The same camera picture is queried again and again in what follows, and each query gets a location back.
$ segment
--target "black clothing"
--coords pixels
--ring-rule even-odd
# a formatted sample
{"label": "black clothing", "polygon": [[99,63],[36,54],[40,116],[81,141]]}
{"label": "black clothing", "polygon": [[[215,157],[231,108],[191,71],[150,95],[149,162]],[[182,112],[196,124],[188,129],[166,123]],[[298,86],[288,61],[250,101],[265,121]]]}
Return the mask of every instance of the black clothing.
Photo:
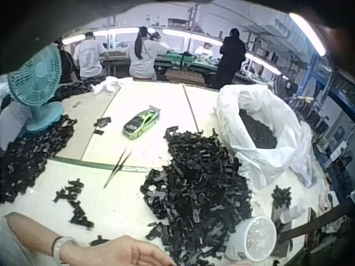
{"label": "black clothing", "polygon": [[74,60],[71,54],[67,51],[59,50],[60,60],[62,61],[62,76],[59,83],[72,82],[70,74],[75,71]]}
{"label": "black clothing", "polygon": [[245,44],[237,37],[226,37],[220,48],[222,59],[218,65],[214,89],[220,90],[232,82],[235,72],[240,70],[245,61]]}

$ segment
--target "electric fan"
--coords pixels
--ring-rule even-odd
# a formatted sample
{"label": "electric fan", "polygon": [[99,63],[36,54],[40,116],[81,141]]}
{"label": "electric fan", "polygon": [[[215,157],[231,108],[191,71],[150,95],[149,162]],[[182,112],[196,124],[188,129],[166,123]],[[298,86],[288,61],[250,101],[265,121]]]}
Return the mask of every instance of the electric fan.
{"label": "electric fan", "polygon": [[8,74],[13,97],[30,107],[32,118],[26,122],[28,131],[43,130],[64,113],[62,103],[47,104],[58,87],[61,74],[59,50],[54,44],[43,48],[20,69]]}

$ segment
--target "green toy car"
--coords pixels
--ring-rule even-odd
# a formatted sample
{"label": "green toy car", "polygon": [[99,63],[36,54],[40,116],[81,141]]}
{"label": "green toy car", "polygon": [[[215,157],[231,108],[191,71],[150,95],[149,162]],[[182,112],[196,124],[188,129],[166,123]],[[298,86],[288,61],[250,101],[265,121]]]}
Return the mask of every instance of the green toy car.
{"label": "green toy car", "polygon": [[148,110],[140,112],[123,126],[122,134],[135,140],[155,125],[159,119],[160,109],[150,105]]}

